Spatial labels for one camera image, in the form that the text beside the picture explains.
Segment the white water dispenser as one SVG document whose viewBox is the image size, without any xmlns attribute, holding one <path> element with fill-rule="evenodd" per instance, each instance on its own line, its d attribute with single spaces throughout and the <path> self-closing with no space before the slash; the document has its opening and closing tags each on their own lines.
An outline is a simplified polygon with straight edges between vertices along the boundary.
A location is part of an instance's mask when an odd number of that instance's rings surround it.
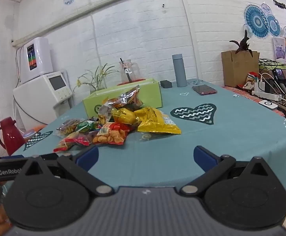
<svg viewBox="0 0 286 236">
<path fill-rule="evenodd" d="M 46 126 L 71 109 L 72 90 L 62 72 L 34 78 L 13 90 L 20 120 L 26 130 Z"/>
</svg>

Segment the black rectangular case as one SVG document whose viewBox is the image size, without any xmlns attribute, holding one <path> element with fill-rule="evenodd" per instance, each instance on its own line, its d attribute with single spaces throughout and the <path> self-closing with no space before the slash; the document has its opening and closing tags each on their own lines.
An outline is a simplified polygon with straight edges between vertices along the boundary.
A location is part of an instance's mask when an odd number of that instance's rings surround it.
<svg viewBox="0 0 286 236">
<path fill-rule="evenodd" d="M 161 80 L 160 81 L 160 85 L 162 88 L 164 89 L 170 89 L 172 88 L 172 82 L 168 81 L 168 80 Z"/>
</svg>

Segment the red plastic basket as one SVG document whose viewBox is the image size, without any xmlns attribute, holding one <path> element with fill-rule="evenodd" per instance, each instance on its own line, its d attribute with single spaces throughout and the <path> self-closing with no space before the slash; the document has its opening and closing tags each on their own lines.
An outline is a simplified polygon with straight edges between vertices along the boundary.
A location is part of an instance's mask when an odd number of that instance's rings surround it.
<svg viewBox="0 0 286 236">
<path fill-rule="evenodd" d="M 141 82 L 141 81 L 144 81 L 144 80 L 146 80 L 146 79 L 140 78 L 140 79 L 132 80 L 130 82 L 119 83 L 119 84 L 117 84 L 117 86 L 122 86 L 122 85 L 126 85 L 126 84 L 131 84 L 131 83 L 137 83 L 137 82 Z"/>
</svg>

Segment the large yellow snack bag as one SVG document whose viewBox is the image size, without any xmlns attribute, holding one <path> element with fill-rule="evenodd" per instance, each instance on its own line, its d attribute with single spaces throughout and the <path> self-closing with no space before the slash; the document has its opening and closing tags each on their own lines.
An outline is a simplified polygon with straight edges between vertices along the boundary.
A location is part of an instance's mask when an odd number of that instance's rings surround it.
<svg viewBox="0 0 286 236">
<path fill-rule="evenodd" d="M 159 109 L 144 107 L 135 111 L 135 116 L 140 122 L 137 128 L 139 132 L 181 134 L 181 129 Z"/>
</svg>

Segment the silver foil snack bag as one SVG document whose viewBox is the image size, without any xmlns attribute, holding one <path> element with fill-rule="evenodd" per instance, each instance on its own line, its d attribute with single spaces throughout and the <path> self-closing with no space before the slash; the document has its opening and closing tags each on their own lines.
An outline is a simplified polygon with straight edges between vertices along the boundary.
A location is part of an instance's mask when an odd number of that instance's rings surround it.
<svg viewBox="0 0 286 236">
<path fill-rule="evenodd" d="M 129 111 L 139 110 L 143 102 L 139 98 L 140 86 L 137 85 L 116 98 L 105 99 L 98 111 L 98 118 L 101 124 L 109 122 L 112 118 L 112 111 L 128 109 Z"/>
</svg>

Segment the brown cardboard box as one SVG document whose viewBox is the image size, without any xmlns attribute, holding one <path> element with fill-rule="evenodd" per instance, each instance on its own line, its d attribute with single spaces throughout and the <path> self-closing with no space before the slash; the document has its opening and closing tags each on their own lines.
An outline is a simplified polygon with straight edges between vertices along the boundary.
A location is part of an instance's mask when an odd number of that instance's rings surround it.
<svg viewBox="0 0 286 236">
<path fill-rule="evenodd" d="M 253 56 L 248 51 L 222 52 L 224 84 L 230 87 L 244 85 L 249 73 L 259 73 L 259 55 L 257 51 L 253 51 Z"/>
</svg>

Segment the grey blue thermos bottle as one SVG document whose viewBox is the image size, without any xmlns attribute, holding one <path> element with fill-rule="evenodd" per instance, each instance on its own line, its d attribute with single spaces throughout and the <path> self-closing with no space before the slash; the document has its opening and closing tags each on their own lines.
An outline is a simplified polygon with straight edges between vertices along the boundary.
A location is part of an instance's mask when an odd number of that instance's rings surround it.
<svg viewBox="0 0 286 236">
<path fill-rule="evenodd" d="M 176 79 L 177 86 L 186 87 L 187 79 L 186 79 L 183 55 L 182 54 L 172 55 L 172 61 L 174 65 L 175 79 Z"/>
</svg>

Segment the dark purple potted plant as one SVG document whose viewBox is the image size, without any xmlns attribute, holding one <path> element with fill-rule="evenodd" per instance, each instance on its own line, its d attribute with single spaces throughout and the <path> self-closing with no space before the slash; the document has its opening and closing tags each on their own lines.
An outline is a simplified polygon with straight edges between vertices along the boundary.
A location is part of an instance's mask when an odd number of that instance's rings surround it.
<svg viewBox="0 0 286 236">
<path fill-rule="evenodd" d="M 249 52 L 250 55 L 253 56 L 253 52 L 249 48 L 249 44 L 247 43 L 248 40 L 249 40 L 248 32 L 247 32 L 247 30 L 245 30 L 244 31 L 244 38 L 240 41 L 240 43 L 238 41 L 235 41 L 235 40 L 231 40 L 229 42 L 234 43 L 238 46 L 237 50 L 235 51 L 235 54 L 238 54 L 241 51 L 245 51 L 245 52 Z"/>
</svg>

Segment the glass pitcher with straw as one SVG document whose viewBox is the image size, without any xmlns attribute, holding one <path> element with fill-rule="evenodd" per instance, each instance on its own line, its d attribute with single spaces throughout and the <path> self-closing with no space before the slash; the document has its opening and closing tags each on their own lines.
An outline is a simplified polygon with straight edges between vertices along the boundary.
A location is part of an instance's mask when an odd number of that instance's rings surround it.
<svg viewBox="0 0 286 236">
<path fill-rule="evenodd" d="M 123 60 L 120 58 L 120 67 L 122 83 L 142 78 L 138 64 L 130 59 Z"/>
</svg>

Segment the blue paper fan decoration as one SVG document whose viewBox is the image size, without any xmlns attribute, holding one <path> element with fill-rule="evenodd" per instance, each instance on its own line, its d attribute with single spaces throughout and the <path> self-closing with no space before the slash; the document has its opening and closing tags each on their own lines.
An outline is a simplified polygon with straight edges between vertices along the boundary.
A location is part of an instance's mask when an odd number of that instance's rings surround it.
<svg viewBox="0 0 286 236">
<path fill-rule="evenodd" d="M 257 5 L 248 5 L 244 11 L 244 19 L 252 34 L 258 38 L 265 38 L 269 33 L 269 23 L 265 13 Z"/>
</svg>

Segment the red thermos jug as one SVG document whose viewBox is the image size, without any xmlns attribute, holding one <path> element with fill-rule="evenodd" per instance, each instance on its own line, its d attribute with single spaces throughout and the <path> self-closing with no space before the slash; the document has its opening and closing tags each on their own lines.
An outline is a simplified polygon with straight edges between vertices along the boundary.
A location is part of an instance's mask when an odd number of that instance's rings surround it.
<svg viewBox="0 0 286 236">
<path fill-rule="evenodd" d="M 15 123 L 16 121 L 11 117 L 0 121 L 0 145 L 9 156 L 25 144 L 25 140 Z"/>
</svg>

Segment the white power strip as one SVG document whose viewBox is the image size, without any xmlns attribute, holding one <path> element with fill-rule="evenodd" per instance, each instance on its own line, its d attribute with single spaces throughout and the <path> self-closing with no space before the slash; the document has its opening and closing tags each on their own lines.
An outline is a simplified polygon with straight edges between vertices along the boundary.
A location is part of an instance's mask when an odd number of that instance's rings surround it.
<svg viewBox="0 0 286 236">
<path fill-rule="evenodd" d="M 281 99 L 281 95 L 279 94 L 266 93 L 263 91 L 252 91 L 252 95 L 257 96 L 263 100 L 279 101 Z"/>
</svg>

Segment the orange cracker snack bag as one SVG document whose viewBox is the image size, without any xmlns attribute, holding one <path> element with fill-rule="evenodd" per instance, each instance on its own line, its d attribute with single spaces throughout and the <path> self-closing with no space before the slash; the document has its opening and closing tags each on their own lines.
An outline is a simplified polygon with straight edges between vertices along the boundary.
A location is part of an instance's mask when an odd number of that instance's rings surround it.
<svg viewBox="0 0 286 236">
<path fill-rule="evenodd" d="M 93 144 L 123 145 L 132 127 L 122 123 L 106 123 L 94 137 Z"/>
</svg>

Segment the white water purifier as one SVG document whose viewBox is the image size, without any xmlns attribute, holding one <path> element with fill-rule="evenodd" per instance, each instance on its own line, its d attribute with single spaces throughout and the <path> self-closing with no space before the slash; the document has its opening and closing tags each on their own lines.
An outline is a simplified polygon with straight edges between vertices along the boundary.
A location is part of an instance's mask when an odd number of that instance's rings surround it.
<svg viewBox="0 0 286 236">
<path fill-rule="evenodd" d="M 20 84 L 24 84 L 44 74 L 52 73 L 53 66 L 49 41 L 37 37 L 20 48 Z"/>
</svg>

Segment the smartphone with red case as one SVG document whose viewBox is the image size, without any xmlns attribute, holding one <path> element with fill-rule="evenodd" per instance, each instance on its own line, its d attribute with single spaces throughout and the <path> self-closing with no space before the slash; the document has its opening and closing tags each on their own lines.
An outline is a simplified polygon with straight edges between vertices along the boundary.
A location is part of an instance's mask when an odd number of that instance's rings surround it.
<svg viewBox="0 0 286 236">
<path fill-rule="evenodd" d="M 197 92 L 199 95 L 211 95 L 216 94 L 217 90 L 207 86 L 207 85 L 194 85 L 192 89 Z"/>
</svg>

